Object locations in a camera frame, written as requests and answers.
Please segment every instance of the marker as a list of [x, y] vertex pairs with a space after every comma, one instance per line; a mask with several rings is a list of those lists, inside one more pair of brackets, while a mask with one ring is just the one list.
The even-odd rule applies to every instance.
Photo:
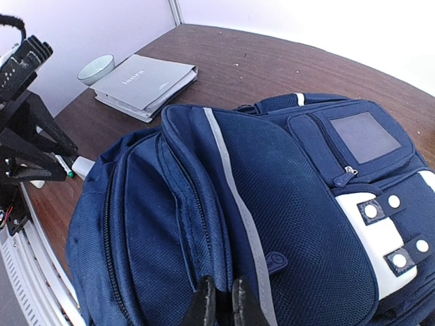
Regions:
[[63, 169], [67, 173], [68, 177], [73, 178], [74, 177], [74, 172], [71, 171], [71, 169], [69, 168], [67, 163], [65, 163], [65, 161], [63, 160], [62, 156], [60, 156], [60, 155], [54, 155], [54, 157], [57, 159], [59, 164], [63, 167]]

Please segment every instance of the snap button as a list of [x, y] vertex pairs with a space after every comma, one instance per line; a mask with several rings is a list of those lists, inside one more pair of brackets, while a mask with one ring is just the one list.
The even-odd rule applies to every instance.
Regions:
[[400, 206], [400, 199], [396, 195], [391, 195], [388, 198], [388, 204], [393, 207], [394, 209], [398, 208]]
[[393, 264], [396, 265], [398, 268], [403, 268], [406, 266], [406, 258], [405, 256], [401, 254], [394, 255], [393, 257]]
[[378, 215], [378, 210], [373, 205], [367, 205], [364, 207], [364, 213], [369, 219], [374, 219]]
[[417, 247], [418, 251], [425, 253], [429, 250], [429, 244], [425, 240], [418, 240], [417, 243], [415, 243], [415, 246]]

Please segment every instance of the backpack pocket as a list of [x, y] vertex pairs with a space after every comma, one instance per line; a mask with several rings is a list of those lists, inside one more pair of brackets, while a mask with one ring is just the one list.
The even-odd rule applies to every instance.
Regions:
[[329, 187], [373, 182], [415, 155], [401, 125], [369, 101], [304, 112], [288, 128]]
[[213, 115], [263, 253], [289, 262], [268, 278], [277, 324], [365, 325], [378, 303], [372, 265], [298, 143], [256, 117]]

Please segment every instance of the zipper pull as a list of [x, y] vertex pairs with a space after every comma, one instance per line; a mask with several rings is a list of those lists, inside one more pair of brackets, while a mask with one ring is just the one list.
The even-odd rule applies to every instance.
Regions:
[[345, 187], [346, 184], [349, 183], [356, 175], [358, 174], [358, 170], [355, 170], [351, 166], [345, 167], [345, 173], [334, 179], [334, 184], [337, 187]]

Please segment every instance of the metal frame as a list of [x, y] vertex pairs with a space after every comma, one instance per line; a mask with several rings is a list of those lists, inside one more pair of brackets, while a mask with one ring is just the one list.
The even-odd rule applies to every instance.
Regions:
[[7, 228], [0, 231], [0, 252], [23, 314], [31, 326], [85, 325], [74, 288], [20, 186], [31, 219], [13, 236]]
[[184, 23], [183, 13], [181, 12], [181, 8], [179, 6], [178, 0], [168, 0], [169, 9], [171, 10], [172, 19], [175, 23], [175, 26], [181, 25]]

